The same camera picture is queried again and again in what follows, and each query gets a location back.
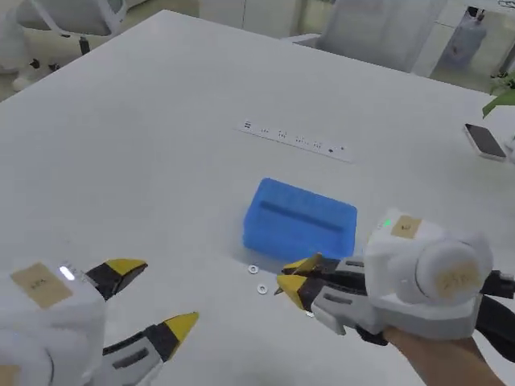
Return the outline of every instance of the leaf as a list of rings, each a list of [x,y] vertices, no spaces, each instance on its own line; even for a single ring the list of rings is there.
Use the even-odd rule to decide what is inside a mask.
[[[497,77],[493,81],[495,84],[490,88],[490,95],[493,94],[499,88],[509,88],[509,82],[515,80],[515,71],[510,72],[508,75],[504,77]]]
[[[504,94],[499,95],[496,99],[483,107],[483,118],[489,115],[497,106],[514,106],[515,90],[508,90]]]

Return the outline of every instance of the white table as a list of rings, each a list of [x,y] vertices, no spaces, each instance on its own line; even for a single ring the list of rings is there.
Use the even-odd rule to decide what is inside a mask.
[[[2,267],[28,257],[150,268],[110,304],[108,343],[198,310],[160,385],[419,384],[392,347],[341,338],[247,272],[242,220],[264,177],[357,206],[485,231],[515,272],[515,167],[474,155],[463,123],[506,138],[489,96],[171,12],[0,104]],[[347,164],[239,133],[249,118],[342,141]],[[269,293],[257,293],[258,283]],[[485,346],[513,382],[513,365]]]

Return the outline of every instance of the metal washer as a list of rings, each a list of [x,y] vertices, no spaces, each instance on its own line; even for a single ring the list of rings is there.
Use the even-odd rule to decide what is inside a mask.
[[[250,273],[255,275],[256,273],[259,272],[259,267],[257,265],[249,265],[248,270],[249,270]]]
[[[266,285],[264,284],[260,284],[257,286],[257,291],[261,294],[261,295],[264,295],[268,292],[268,288],[266,288]]]

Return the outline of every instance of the label sticker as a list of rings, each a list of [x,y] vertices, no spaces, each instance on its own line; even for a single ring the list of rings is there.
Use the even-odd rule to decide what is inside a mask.
[[[72,296],[72,291],[41,263],[15,272],[10,277],[44,310]]]
[[[442,298],[452,298],[456,292],[480,287],[480,272],[474,261],[455,265],[441,272],[435,281],[436,290]]]
[[[0,384],[2,386],[15,386],[18,384],[19,366],[13,364],[0,365]]]
[[[418,227],[422,219],[414,219],[409,216],[401,216],[392,228],[392,235],[397,237],[404,237],[405,239],[413,239],[418,231]]]

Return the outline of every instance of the green plant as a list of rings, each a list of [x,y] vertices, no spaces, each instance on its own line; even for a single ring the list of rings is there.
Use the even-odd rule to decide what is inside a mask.
[[[490,90],[490,95],[500,89],[504,90],[501,95],[483,107],[483,118],[489,115],[497,106],[515,105],[515,72],[497,77],[498,81]]]

